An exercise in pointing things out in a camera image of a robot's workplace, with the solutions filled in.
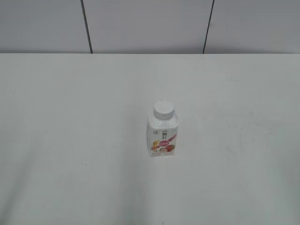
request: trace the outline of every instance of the fruit illustration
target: fruit illustration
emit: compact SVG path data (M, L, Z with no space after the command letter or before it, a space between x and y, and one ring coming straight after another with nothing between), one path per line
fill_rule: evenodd
M161 152L170 152L170 151L172 151L173 149L175 149L175 145L170 144L170 145L166 146L165 148L160 149L160 151L161 151Z

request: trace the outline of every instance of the table surface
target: table surface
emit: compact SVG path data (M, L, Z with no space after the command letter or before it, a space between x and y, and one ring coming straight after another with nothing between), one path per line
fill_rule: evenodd
M0 224L298 225L299 96L300 55L0 54Z

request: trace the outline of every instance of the white wall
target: white wall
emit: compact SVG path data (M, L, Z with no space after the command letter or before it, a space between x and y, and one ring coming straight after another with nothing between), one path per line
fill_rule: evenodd
M216 0L205 53L300 53L300 1Z
M96 53L202 53L211 0L84 0Z
M202 53L212 0L83 0L95 53ZM300 53L300 1L216 0L205 53ZM80 0L0 0L0 53L89 53Z
M79 0L1 0L0 53L89 53Z

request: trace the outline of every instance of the red label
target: red label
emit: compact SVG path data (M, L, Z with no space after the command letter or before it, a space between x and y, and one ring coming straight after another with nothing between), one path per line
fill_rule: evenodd
M168 141L161 141L161 142L159 143L159 146L160 146L160 147L165 147L165 146L167 146L168 144L169 144Z

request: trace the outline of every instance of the logo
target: logo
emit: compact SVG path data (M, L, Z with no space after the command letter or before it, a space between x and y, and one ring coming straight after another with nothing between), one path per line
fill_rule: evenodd
M162 132L162 135L163 135L163 139L167 139L168 131L164 130Z
M159 143L159 146L160 147L165 147L165 146L167 146L169 144L169 141L161 141L160 143Z

